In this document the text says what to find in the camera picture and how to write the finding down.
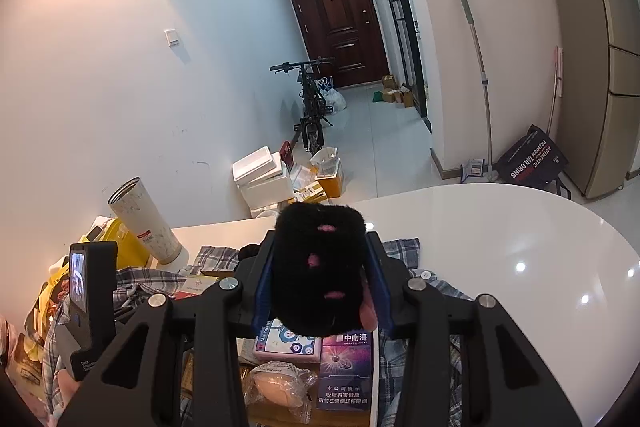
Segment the beige refrigerator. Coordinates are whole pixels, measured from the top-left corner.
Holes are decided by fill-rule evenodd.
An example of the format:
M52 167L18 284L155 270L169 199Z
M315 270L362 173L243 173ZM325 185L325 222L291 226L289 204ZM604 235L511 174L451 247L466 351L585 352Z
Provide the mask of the beige refrigerator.
M638 0L556 0L564 48L558 146L588 199L619 188L640 128Z

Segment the plaid fabric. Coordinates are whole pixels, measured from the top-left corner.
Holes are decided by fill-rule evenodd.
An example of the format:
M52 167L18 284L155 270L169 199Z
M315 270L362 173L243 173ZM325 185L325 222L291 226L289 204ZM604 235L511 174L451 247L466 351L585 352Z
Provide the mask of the plaid fabric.
M398 239L383 244L390 257L400 259L414 274L424 270L417 269L420 257L418 239ZM136 308L154 293L173 296L186 275L197 275L200 270L233 270L238 264L238 250L222 247L202 247L194 264L182 268L178 274L151 270L146 268L126 268L118 270L116 275L116 291L113 293L113 307L118 310L125 306ZM467 298L448 283L431 274L428 283L446 295ZM62 395L58 387L57 374L62 369L62 361L56 348L55 326L67 323L68 296L61 302L58 313L45 340L42 374L44 377L46 406L54 416L59 417L63 410ZM398 403L402 388L402 375L407 350L407 341L392 341L380 332L380 393L378 395L378 425L392 427L395 423ZM457 336L450 339L451 378L450 427L460 427L462 407L462 362L460 359L460 340ZM181 399L181 425L192 425L191 400Z

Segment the glossy tabletop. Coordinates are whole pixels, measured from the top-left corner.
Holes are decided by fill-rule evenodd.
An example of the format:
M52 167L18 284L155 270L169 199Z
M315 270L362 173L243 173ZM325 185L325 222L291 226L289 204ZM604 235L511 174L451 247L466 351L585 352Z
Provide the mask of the glossy tabletop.
M513 185L446 185L353 203L382 241L418 237L420 267L469 296L491 293L527 335L585 427L596 425L640 360L640 264L590 210ZM203 245L259 243L273 217L176 229Z

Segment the black bicycle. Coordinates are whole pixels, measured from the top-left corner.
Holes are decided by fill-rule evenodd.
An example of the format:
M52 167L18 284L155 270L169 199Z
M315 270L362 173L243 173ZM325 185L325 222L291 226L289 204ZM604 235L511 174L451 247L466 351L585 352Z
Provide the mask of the black bicycle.
M302 134L302 143L305 149L313 156L324 146L324 134L322 133L322 120L333 126L326 118L326 114L331 114L334 108L330 105L326 105L326 100L318 84L314 80L313 71L307 71L309 67L313 68L320 64L331 64L335 59L331 58L317 58L316 60L309 60L308 62L297 62L291 64L284 62L279 66L272 66L270 71L276 73L284 71L289 73L291 70L300 70L298 73L298 83L302 84L302 90L300 91L300 98L302 98L304 105L303 117L300 118L300 124L293 126L295 132L300 131Z

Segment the floor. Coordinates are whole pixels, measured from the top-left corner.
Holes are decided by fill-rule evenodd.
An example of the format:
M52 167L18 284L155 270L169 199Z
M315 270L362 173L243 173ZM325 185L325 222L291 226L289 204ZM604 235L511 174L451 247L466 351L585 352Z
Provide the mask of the floor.
M342 90L347 109L330 116L334 126L324 128L324 142L338 148L344 169L344 193L334 203L459 183L458 179L440 179L430 156L431 134L414 108L372 102L373 92L381 87L373 84ZM294 157L300 163L308 161L301 142ZM610 223L640 252L640 176L625 182L623 190L588 202L564 174L561 177L576 203ZM482 181L470 178L468 182Z

